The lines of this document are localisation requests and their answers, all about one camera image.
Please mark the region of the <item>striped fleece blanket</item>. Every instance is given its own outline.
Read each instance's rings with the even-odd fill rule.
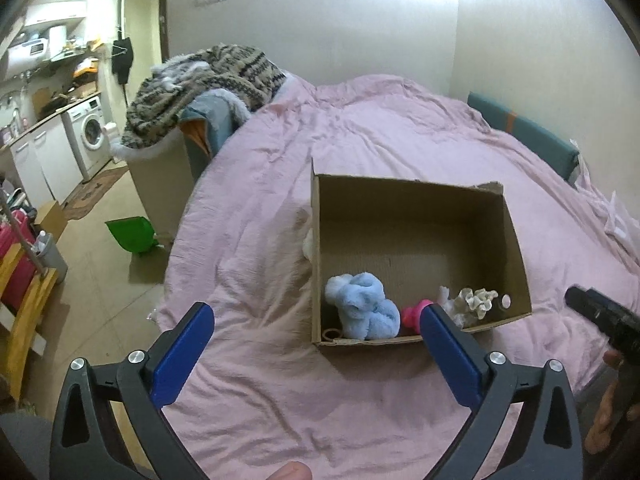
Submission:
[[[178,123],[182,109],[207,90],[226,89],[255,112],[271,101],[286,79],[262,51],[225,44],[173,57],[151,72],[127,109],[120,142],[128,148],[159,142]]]

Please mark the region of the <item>brown rug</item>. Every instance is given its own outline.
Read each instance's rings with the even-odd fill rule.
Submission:
[[[67,220],[84,218],[127,171],[129,171],[127,166],[101,171],[89,182],[78,185],[66,200],[65,218]]]

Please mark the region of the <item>washing machine door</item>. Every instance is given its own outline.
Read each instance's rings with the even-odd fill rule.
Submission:
[[[96,114],[89,114],[82,120],[81,131],[82,143],[85,148],[95,152],[106,142],[106,136],[100,124],[100,117]]]

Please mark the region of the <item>bed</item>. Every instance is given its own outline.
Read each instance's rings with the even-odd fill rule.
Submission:
[[[574,283],[640,307],[640,269],[565,180],[467,104],[394,76],[314,87],[299,78],[225,143],[194,189],[158,309],[172,328],[194,301],[216,331],[172,427],[211,478],[263,480],[300,460],[321,479],[423,478],[462,427],[420,344],[328,349],[310,343],[310,162],[346,173],[504,185],[533,316],[478,335],[518,364],[561,360],[574,391],[606,342],[563,302]],[[508,441],[506,419],[480,476]]]

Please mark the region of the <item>blue plush toy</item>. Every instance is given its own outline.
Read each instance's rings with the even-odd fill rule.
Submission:
[[[338,309],[345,337],[386,339],[398,335],[400,311],[385,299],[382,283],[370,272],[329,278],[324,296]]]

